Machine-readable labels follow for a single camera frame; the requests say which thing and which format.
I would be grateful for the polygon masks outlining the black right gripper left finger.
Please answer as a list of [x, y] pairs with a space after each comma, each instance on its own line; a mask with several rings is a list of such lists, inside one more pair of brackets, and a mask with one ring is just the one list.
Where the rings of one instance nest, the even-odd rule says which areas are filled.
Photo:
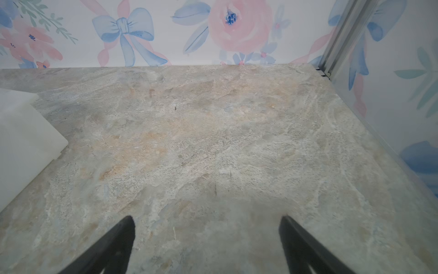
[[62, 274], [125, 274], [135, 239], [135, 222], [126, 216], [70, 263]]

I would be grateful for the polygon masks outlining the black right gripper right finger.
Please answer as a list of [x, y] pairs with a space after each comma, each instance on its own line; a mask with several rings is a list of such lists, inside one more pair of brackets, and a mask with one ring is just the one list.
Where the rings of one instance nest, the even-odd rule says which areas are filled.
[[278, 232], [291, 274], [355, 274], [292, 217], [281, 218]]

